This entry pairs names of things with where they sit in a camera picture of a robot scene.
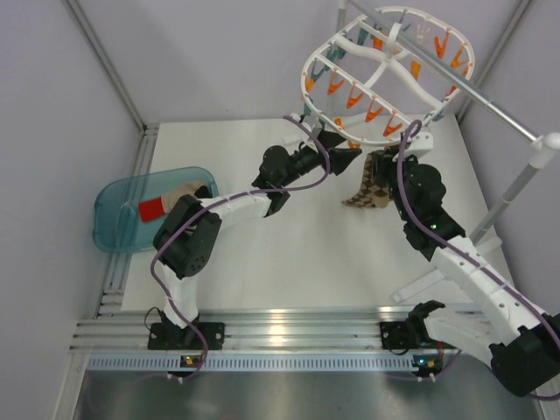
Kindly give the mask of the brown argyle sock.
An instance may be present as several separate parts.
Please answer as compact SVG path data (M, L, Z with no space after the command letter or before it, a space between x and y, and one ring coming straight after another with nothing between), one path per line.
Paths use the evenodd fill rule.
M385 208L393 200L388 188L379 187L374 182L374 153L367 154L361 176L360 188L342 204L354 208Z

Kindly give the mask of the white round clip hanger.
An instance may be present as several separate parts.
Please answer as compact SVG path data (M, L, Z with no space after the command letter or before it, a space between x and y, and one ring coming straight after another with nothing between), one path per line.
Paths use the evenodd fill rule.
M388 28L365 14L343 23L309 55L300 76L304 116L342 135L352 148L396 144L413 120L428 128L459 95L457 85L399 35L410 35L465 81L476 63L467 37L431 14L407 6L382 6L376 12L389 19Z

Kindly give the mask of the beige sock with red cuff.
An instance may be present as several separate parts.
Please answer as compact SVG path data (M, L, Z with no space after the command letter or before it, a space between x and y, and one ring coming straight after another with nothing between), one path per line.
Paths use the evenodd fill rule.
M179 198L184 195L195 196L195 193L203 187L200 181L190 182L176 187L169 192L154 198L147 199L138 204L138 212L141 222L150 222L161 218L168 214L178 202Z

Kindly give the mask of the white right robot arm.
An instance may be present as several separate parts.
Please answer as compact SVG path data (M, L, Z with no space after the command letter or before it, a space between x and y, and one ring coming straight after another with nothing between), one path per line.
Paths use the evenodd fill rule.
M530 303L475 248L445 211L439 171L401 157L395 147L374 151L367 169L373 186L395 203L410 246L453 281L485 314L476 323L436 300L417 304L404 324L409 342L442 342L491 369L515 396L533 396L559 374L559 317Z

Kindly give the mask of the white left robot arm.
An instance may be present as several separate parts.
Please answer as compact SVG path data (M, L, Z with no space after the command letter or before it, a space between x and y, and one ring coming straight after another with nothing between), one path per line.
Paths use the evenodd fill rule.
M293 152L270 146L247 192L178 198L153 240L157 253L150 266L164 293L161 323L176 346L189 347L197 339L198 275L209 263L219 234L244 221L278 213L292 192L318 186L331 174L340 175L361 154L359 149L342 148L346 140L324 129L313 131L310 140L310 145L301 143Z

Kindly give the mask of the black sock in basket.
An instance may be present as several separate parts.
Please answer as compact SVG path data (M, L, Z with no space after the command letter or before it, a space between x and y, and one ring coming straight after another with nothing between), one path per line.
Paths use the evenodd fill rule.
M206 186L201 185L194 193L193 197L197 200L211 199L213 197L212 191Z

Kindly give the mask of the metal drying rack stand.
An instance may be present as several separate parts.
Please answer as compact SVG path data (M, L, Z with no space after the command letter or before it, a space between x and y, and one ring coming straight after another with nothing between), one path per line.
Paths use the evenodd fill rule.
M502 194L500 200L492 206L487 215L472 231L472 241L479 242L527 186L529 181L559 151L556 141L557 134L539 135L517 117L509 113L498 102L490 99L481 91L482 84L487 80L490 71L502 55L508 41L528 14L531 5L530 1L520 1L518 3L509 23L494 46L492 57L488 59L477 81L472 82L471 77L475 68L473 49L467 38L460 31L446 25L443 21L432 15L414 8L390 6L376 9L363 1L340 1L338 3L337 31L319 49L313 52L304 64L300 81L304 104L311 115L316 116L322 123L334 129L335 132L339 133L346 140L370 148L379 148L382 145L381 142L359 139L357 136L349 134L343 126L338 125L327 113L318 108L312 102L307 84L317 80L312 67L316 62L320 62L326 70L332 73L333 82L329 86L330 91L335 92L343 82L348 81L352 86L359 88L364 95L371 98L373 102L379 103L383 109L388 110L392 116L396 116L402 122L408 123L410 119L403 112L382 97L376 97L372 89L382 73L390 69L413 94L430 105L431 110L423 119L425 124L433 122L437 116L440 116L447 104L456 95L464 93L469 102L478 103L511 130L524 137L535 147L535 155L507 191ZM388 19L387 15L389 13L397 12L402 16L414 15L420 17L423 21L420 27L421 32L426 32L427 27L433 25L442 28L446 34L455 36L460 42L458 52L467 54L467 62L463 65L457 61L453 61L450 64L444 63L444 53L440 45L435 46L430 51L426 46L422 45L419 37L412 37L403 29L400 23ZM339 49L347 53L376 60L380 66L368 81L360 82L350 73L340 69L335 59L328 58L328 52L338 51ZM422 61L451 83L452 90L444 99L438 100L428 94L420 86L415 75L404 69L399 60L408 55L412 56L415 60ZM465 72L463 74L458 73L459 67L464 68Z

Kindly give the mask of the teal plastic basket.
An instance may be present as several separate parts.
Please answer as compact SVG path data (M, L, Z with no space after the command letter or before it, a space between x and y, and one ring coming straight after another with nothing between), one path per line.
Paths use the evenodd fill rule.
M117 180L104 187L94 203L93 239L109 253L136 253L152 247L165 213L144 215L144 202L153 201L187 183L199 181L214 197L219 194L214 176L197 167L157 171Z

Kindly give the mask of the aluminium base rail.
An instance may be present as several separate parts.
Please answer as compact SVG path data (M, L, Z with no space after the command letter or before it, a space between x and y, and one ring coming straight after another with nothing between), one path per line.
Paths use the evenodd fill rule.
M96 370L192 372L417 372L452 359L448 345L413 344L404 355L383 345L384 327L401 325L408 306L351 310L204 311L225 325L220 350L150 350L158 313L109 312L76 326L70 350Z

